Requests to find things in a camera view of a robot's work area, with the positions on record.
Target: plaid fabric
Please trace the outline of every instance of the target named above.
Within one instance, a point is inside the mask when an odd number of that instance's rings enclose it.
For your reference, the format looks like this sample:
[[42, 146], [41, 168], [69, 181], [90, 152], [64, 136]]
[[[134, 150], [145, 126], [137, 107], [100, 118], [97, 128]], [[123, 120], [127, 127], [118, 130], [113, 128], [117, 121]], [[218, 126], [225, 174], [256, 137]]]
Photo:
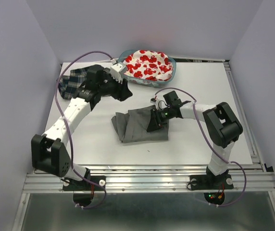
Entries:
[[63, 99], [70, 100], [81, 83], [86, 80], [88, 67], [71, 70], [70, 76], [63, 76], [59, 83], [59, 92]]

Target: gray wall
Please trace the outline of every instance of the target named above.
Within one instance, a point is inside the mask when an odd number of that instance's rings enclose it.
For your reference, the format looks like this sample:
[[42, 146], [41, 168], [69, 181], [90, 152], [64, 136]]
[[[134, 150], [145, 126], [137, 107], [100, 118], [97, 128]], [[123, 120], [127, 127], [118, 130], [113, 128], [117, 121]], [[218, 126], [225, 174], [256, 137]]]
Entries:
[[0, 0], [0, 231], [12, 228], [59, 69], [25, 0]]
[[[262, 0], [26, 0], [61, 61], [128, 49], [230, 59]], [[93, 55], [87, 60], [100, 60]]]
[[231, 69], [258, 145], [275, 171], [275, 0], [262, 2]]

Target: gray cloth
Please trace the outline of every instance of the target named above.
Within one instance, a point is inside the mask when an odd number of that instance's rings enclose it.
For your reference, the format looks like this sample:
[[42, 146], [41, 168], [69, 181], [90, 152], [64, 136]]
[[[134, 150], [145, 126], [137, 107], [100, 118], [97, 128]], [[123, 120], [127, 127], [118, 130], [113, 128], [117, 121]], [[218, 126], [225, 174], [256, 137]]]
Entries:
[[116, 112], [116, 115], [112, 118], [112, 123], [122, 143], [168, 140], [168, 121], [160, 130], [153, 132], [146, 131], [152, 108], [155, 108], [155, 106], [128, 110], [127, 114]]

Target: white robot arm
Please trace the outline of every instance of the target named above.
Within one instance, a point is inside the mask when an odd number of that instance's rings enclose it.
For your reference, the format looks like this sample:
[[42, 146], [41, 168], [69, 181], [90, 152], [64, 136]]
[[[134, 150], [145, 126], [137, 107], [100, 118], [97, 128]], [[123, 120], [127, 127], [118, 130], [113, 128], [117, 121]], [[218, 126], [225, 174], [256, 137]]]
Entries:
[[[94, 109], [101, 100], [101, 96], [110, 95], [119, 101], [132, 96], [127, 80], [121, 78], [121, 74], [126, 71], [124, 64], [115, 64], [110, 69], [93, 65], [87, 71], [86, 81], [76, 90], [64, 111], [71, 134], [82, 119]], [[82, 181], [73, 171], [71, 159], [66, 150], [68, 139], [63, 117], [60, 117], [42, 135], [35, 135], [31, 141], [33, 167], [61, 178]], [[73, 164], [73, 167], [81, 176], [90, 178], [89, 169], [77, 164]]]
[[[156, 109], [151, 111], [151, 119], [147, 131], [152, 132], [162, 128], [164, 122], [172, 118], [196, 119], [193, 102], [181, 102], [175, 91], [163, 96], [167, 107], [162, 108], [162, 100], [151, 99], [156, 104]], [[207, 166], [207, 186], [196, 187], [196, 189], [213, 189], [228, 175], [228, 162], [231, 150], [243, 128], [227, 103], [218, 105], [195, 104], [195, 111], [199, 121], [205, 122], [208, 133], [213, 141], [213, 150], [210, 163]]]

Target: white tabletop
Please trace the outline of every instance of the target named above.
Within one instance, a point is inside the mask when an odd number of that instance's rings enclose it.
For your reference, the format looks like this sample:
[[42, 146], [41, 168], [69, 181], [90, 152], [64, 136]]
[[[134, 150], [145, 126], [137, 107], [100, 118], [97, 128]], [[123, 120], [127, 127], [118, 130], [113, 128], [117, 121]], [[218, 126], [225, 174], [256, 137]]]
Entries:
[[[62, 71], [69, 63], [64, 63]], [[76, 63], [69, 70], [93, 64], [109, 67], [110, 63]], [[236, 104], [222, 63], [177, 63], [174, 80], [169, 87], [177, 87], [191, 93], [202, 104], [227, 102], [238, 116]], [[169, 141], [135, 142], [122, 144], [112, 126], [115, 112], [147, 107], [158, 90], [129, 83], [133, 96], [124, 102], [104, 97], [94, 110], [83, 119], [73, 134], [74, 162], [87, 165], [206, 165], [211, 158], [195, 120], [174, 118], [170, 120]], [[190, 100], [177, 92], [182, 101]], [[69, 104], [58, 95], [63, 110]], [[53, 100], [46, 129], [52, 126], [60, 113]], [[252, 164], [244, 134], [235, 143], [230, 160], [240, 164]]]

